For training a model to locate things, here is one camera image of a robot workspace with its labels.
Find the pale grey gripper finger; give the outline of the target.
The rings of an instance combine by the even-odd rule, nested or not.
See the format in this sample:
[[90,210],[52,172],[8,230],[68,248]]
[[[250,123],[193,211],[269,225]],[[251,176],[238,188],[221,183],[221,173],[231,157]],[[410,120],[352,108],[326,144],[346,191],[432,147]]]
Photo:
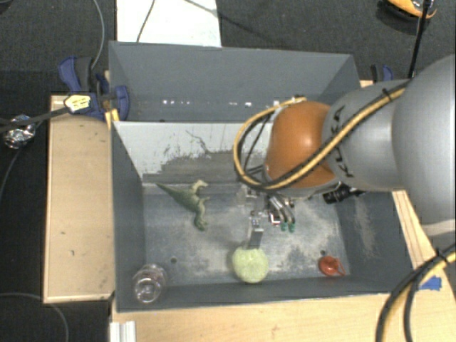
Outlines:
[[251,220],[252,229],[249,235],[248,249],[259,249],[261,247],[261,240],[264,234],[260,221],[258,219]]

